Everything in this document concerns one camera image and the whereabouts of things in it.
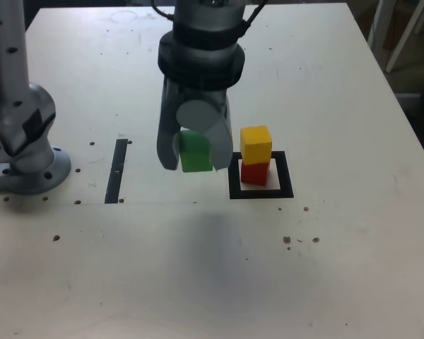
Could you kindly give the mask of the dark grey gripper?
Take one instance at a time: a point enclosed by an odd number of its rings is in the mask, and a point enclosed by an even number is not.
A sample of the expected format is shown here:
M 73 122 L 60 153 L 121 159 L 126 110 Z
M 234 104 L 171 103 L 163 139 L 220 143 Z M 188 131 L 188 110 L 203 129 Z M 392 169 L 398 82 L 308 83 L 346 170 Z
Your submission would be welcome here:
M 178 93 L 182 96 L 180 104 Z M 204 91 L 177 86 L 164 77 L 157 154 L 166 170 L 178 167 L 180 126 L 198 132 L 209 142 L 211 163 L 216 170 L 229 167 L 233 144 L 226 90 Z

